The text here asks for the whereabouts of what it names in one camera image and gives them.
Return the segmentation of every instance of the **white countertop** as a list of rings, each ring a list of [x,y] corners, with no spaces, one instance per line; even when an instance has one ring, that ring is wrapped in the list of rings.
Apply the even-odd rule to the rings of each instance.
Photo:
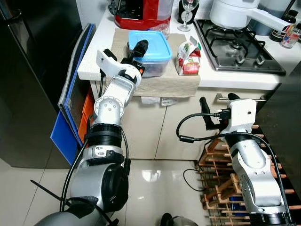
[[[177,29],[179,23],[176,20],[176,15],[177,8],[173,8],[170,32],[185,34],[187,40],[192,35],[199,41],[194,25],[188,25],[191,28],[189,32],[181,32]],[[111,49],[115,28],[118,27],[114,23],[114,17],[109,13],[108,9],[106,9],[79,65],[78,74],[81,78],[96,81],[100,80],[99,67],[96,64],[96,53],[98,49]],[[300,43],[296,43],[292,49],[285,49],[281,47],[279,43],[271,41],[268,36],[256,36],[256,38],[266,42],[265,49],[284,67],[287,74],[290,74],[301,61]],[[281,76],[273,74],[217,72],[208,61],[204,50],[201,51],[199,75],[201,77],[200,87],[274,90],[281,82]]]

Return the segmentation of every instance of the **blue lid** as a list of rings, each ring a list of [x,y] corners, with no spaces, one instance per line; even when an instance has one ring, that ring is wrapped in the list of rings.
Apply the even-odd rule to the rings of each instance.
[[[170,60],[173,53],[162,32],[153,31],[131,31],[128,34],[128,45],[130,49],[134,49],[137,42],[146,39],[149,47],[144,57],[137,57],[138,61],[165,61]]]

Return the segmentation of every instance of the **paper label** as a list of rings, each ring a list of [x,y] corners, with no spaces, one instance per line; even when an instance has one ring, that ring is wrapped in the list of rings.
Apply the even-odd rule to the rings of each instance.
[[[167,98],[167,97],[161,98],[161,105],[162,106],[175,105],[177,102],[178,101],[177,101],[176,98]]]
[[[160,99],[159,97],[141,97],[141,102],[146,105],[158,104]]]

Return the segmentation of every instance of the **metal bracket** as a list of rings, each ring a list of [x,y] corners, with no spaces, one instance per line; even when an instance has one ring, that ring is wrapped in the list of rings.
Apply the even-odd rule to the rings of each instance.
[[[216,94],[216,99],[217,100],[225,100],[225,101],[229,101],[229,98],[227,97],[223,97],[221,93],[217,93]],[[256,102],[266,102],[267,100],[265,99],[265,96],[261,96],[260,99],[252,99]]]

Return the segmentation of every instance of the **kitchen towel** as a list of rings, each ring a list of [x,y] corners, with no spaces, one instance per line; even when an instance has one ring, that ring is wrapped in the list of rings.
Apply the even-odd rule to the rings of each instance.
[[[129,30],[116,28],[111,51],[120,62],[128,55]],[[175,68],[175,59],[179,46],[186,41],[185,35],[170,34],[168,43],[173,52],[165,73],[160,77],[142,78],[134,96],[142,97],[191,97],[195,96],[200,76],[179,76]]]

